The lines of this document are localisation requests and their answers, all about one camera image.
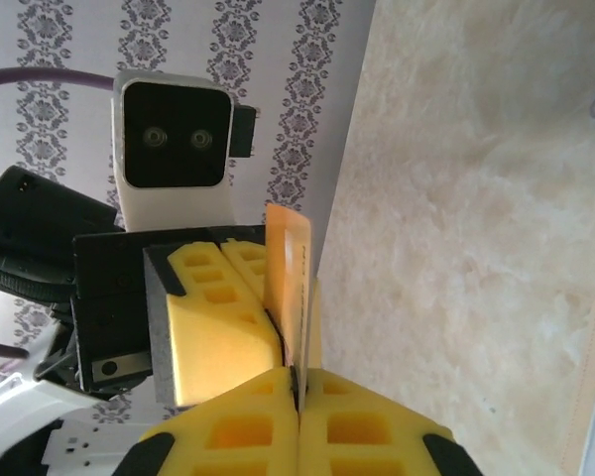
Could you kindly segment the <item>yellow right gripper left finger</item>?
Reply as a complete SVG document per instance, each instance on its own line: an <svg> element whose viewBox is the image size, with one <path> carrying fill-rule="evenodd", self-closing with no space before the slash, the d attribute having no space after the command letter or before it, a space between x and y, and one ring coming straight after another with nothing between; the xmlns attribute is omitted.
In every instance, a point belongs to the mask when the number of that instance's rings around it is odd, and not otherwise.
<svg viewBox="0 0 595 476"><path fill-rule="evenodd" d="M272 369L149 429L115 475L296 475L292 371Z"/></svg>

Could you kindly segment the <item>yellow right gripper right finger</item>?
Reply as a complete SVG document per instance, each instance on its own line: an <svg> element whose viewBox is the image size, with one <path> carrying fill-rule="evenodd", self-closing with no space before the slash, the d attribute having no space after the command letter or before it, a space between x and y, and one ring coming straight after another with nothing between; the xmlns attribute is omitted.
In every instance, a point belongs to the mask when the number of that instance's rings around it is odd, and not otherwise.
<svg viewBox="0 0 595 476"><path fill-rule="evenodd" d="M300 475L480 475L451 430L323 369L308 371Z"/></svg>

